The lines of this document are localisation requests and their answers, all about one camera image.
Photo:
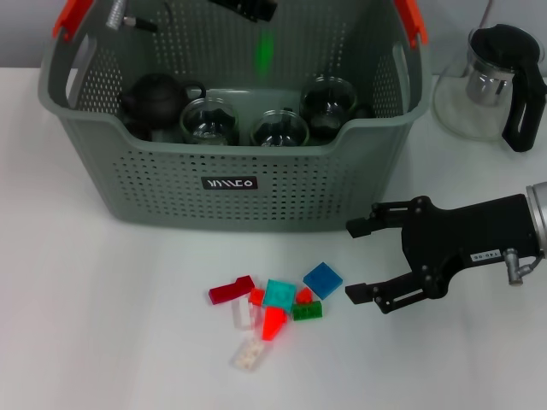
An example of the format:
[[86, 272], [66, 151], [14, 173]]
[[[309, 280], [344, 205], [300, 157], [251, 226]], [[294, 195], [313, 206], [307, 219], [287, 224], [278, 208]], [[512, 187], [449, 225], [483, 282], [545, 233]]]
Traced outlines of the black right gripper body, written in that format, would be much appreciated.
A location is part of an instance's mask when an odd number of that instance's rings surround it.
[[413, 289], [426, 298], [444, 297], [462, 270], [502, 262], [507, 249], [520, 257], [537, 255], [532, 216], [522, 194], [451, 210], [437, 208], [424, 196], [413, 206], [403, 225], [402, 247]]

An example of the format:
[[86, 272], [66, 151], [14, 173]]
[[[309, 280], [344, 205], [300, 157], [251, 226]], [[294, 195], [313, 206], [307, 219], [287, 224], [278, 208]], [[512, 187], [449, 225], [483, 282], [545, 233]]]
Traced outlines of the green toy brick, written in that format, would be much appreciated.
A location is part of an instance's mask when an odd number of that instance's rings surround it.
[[297, 303], [292, 306], [291, 314], [294, 321], [319, 319], [323, 316], [322, 304], [320, 301]]
[[274, 59], [274, 35], [266, 30], [260, 33], [256, 45], [255, 71], [259, 79], [266, 79], [271, 72]]

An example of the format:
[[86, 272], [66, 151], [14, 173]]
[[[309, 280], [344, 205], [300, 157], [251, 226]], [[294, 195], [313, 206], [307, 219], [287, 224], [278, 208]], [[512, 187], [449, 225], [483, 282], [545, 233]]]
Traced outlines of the white toy brick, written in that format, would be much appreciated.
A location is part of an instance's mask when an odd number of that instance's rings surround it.
[[256, 312], [254, 305], [247, 299], [238, 298], [232, 302], [232, 318], [236, 329], [250, 331], [256, 325]]

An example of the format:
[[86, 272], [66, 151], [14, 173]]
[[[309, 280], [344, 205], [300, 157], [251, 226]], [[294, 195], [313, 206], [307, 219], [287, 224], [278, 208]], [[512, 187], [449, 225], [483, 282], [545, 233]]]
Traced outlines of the glass teacup with black base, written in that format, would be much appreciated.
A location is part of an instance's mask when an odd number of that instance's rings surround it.
[[221, 98], [190, 102], [179, 118], [185, 144], [237, 146], [239, 121], [235, 108]]
[[355, 87], [345, 79], [320, 76], [303, 89], [300, 116], [312, 138], [331, 142], [344, 124], [355, 119], [375, 118], [373, 107], [359, 102]]
[[250, 129], [250, 142], [258, 147], [299, 147], [309, 141], [306, 121], [291, 108], [264, 112]]

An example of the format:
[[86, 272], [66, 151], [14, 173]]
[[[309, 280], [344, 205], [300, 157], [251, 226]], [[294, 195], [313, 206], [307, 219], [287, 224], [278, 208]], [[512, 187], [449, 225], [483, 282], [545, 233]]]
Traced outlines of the dark red toy brick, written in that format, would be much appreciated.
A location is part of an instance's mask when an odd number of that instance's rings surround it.
[[209, 290], [209, 299], [213, 305], [229, 302], [249, 294], [255, 288], [252, 278], [247, 275], [237, 278], [233, 283]]

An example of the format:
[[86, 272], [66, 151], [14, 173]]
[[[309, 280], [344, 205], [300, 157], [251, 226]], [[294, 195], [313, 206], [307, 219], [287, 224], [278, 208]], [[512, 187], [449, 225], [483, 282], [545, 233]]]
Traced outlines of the grey perforated storage basket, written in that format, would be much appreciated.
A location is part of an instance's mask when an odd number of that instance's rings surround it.
[[[393, 0], [277, 0], [253, 22], [209, 0], [94, 0], [74, 38], [52, 38], [38, 97], [62, 123], [106, 207], [143, 224], [219, 231], [336, 231], [385, 191], [411, 126], [427, 110], [428, 44], [409, 45]], [[273, 66], [255, 71], [262, 31]], [[184, 143], [179, 126], [150, 141], [126, 128], [118, 95], [148, 73], [201, 82], [231, 104], [237, 146]], [[308, 83], [338, 77], [376, 117], [344, 124], [328, 143], [264, 148], [250, 129], [268, 110], [298, 110]], [[257, 190], [205, 190], [201, 177], [256, 177]]]

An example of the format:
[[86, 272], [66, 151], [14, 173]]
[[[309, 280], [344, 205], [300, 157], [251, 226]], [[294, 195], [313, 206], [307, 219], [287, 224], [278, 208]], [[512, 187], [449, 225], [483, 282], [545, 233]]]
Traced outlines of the blue toy plate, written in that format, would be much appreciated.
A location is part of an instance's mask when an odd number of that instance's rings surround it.
[[343, 283], [343, 279], [322, 262], [303, 277], [303, 282], [321, 300], [325, 300]]

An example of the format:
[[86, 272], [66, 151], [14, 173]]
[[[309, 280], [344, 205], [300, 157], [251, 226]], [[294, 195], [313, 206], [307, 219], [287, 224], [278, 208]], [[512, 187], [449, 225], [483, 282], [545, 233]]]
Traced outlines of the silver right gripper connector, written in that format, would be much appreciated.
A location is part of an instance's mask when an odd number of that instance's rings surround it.
[[520, 259], [515, 249], [506, 249], [503, 252], [505, 266], [507, 268], [508, 280], [511, 286], [523, 285]]

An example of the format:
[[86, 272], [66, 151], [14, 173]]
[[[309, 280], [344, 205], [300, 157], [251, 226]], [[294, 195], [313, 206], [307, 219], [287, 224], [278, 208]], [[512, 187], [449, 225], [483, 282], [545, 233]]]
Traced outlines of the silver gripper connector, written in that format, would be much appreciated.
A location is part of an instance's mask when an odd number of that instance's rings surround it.
[[507, 268], [508, 280], [511, 286], [523, 285], [520, 259], [515, 249], [506, 249], [503, 252], [505, 266]]
[[106, 27], [117, 31], [123, 24], [128, 0], [113, 0]]

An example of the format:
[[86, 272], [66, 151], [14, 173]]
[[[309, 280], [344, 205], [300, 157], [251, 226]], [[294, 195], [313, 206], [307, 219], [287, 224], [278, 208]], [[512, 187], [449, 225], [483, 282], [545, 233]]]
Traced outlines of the teal toy plate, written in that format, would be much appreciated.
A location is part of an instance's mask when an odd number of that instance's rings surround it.
[[297, 287], [294, 284], [269, 279], [262, 305], [264, 307], [281, 308], [286, 313], [290, 313], [296, 293]]

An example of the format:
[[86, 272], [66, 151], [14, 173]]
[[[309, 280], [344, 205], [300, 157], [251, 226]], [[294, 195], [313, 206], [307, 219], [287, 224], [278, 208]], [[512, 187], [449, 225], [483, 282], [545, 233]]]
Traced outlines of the orange sloped toy brick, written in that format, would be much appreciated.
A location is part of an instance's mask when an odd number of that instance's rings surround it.
[[273, 341], [287, 321], [287, 314], [280, 307], [268, 306], [262, 325], [262, 340]]

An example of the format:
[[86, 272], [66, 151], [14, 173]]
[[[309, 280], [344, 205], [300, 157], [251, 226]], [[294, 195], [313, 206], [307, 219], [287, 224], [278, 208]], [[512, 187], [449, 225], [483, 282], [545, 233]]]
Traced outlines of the clear beige toy brick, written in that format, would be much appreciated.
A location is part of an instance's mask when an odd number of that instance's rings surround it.
[[247, 339], [234, 357], [232, 366], [244, 372], [253, 372], [266, 351], [266, 344], [259, 339]]

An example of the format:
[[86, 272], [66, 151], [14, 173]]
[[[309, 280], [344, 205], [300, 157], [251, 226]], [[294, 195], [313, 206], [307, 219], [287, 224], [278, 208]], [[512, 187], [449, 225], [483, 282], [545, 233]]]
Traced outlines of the black clay teapot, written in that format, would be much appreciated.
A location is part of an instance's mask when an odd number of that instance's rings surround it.
[[200, 91], [197, 98], [206, 97], [205, 86], [196, 80], [178, 81], [166, 73], [148, 73], [128, 91], [118, 95], [124, 113], [152, 129], [175, 126], [185, 107], [193, 101], [189, 89]]

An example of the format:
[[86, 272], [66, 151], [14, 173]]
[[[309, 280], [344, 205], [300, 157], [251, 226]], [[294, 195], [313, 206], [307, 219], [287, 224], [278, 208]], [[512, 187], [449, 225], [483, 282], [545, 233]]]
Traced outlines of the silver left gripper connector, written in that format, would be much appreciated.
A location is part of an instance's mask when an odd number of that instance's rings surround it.
[[106, 27], [117, 31], [123, 24], [128, 0], [113, 0]]

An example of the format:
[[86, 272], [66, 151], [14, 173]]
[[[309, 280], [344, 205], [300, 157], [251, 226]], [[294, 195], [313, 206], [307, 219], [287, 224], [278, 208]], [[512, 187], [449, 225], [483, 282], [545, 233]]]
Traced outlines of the black brand label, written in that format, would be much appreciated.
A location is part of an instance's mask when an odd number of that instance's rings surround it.
[[256, 177], [201, 177], [205, 190], [257, 190]]

